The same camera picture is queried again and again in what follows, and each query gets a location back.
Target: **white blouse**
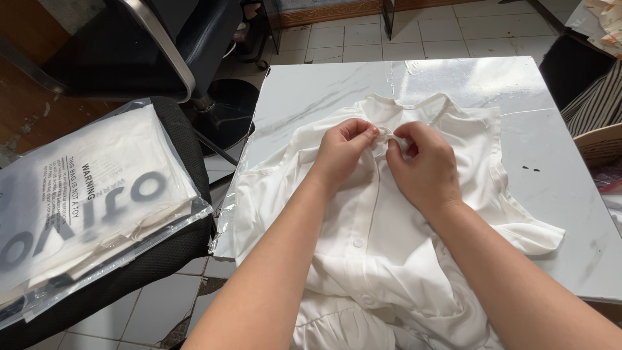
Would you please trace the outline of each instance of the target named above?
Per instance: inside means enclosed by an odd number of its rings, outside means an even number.
[[[525,254],[557,248],[565,231],[534,219],[508,192],[499,108],[457,107],[444,94],[414,106],[367,95],[297,129],[236,183],[233,237],[240,264],[279,215],[317,156],[324,132],[349,118],[381,129],[329,202],[293,337],[300,349],[502,348],[473,290],[386,162],[391,130],[426,123],[452,145],[462,199]],[[399,139],[402,150],[407,147]]]

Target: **left hand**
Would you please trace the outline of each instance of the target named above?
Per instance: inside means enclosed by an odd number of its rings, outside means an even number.
[[[361,153],[378,132],[372,123],[358,118],[350,118],[328,129],[307,178],[326,189],[328,197],[334,196],[354,172]]]

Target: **striped fabric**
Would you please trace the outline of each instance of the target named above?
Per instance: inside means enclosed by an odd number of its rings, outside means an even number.
[[[622,60],[562,110],[572,137],[622,122]]]

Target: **chair base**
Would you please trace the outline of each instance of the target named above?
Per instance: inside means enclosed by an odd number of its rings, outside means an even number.
[[[198,132],[221,149],[229,149],[247,137],[259,90],[244,80],[221,79],[211,83],[207,94],[208,108],[184,108],[184,112],[193,114],[188,117]],[[202,143],[201,150],[204,157],[216,154]]]

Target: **marble-pattern table surface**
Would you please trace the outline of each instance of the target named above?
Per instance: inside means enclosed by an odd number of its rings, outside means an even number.
[[[405,105],[443,92],[462,108],[500,106],[510,193],[538,220],[567,230],[556,251],[532,260],[586,300],[622,302],[622,239],[531,57],[271,67],[236,172],[283,147],[296,128],[371,92]],[[215,250],[224,259],[233,257],[229,191]]]

